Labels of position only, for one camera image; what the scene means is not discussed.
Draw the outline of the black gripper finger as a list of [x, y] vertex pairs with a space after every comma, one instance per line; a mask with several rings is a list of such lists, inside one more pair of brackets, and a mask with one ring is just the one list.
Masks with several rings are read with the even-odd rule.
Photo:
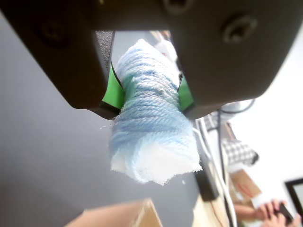
[[197, 119], [256, 98], [272, 83], [303, 21], [300, 0], [141, 0], [140, 22], [170, 31]]
[[129, 18], [129, 0], [3, 0], [1, 11], [68, 104], [105, 119], [123, 106], [111, 62], [113, 30]]

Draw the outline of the person bare hand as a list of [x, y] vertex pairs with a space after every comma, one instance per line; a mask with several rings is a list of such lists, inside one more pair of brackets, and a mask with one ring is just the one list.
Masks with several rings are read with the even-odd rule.
[[296, 215], [295, 219], [292, 220], [291, 223], [286, 224], [286, 218], [283, 214], [278, 213], [277, 216], [273, 215], [270, 219], [266, 219], [262, 227], [299, 227], [301, 224], [301, 216], [299, 214]]
[[272, 200], [270, 202], [264, 203], [260, 205], [255, 210], [255, 218], [256, 220], [266, 220], [271, 218], [275, 213], [280, 210], [280, 205], [286, 205], [286, 201]]

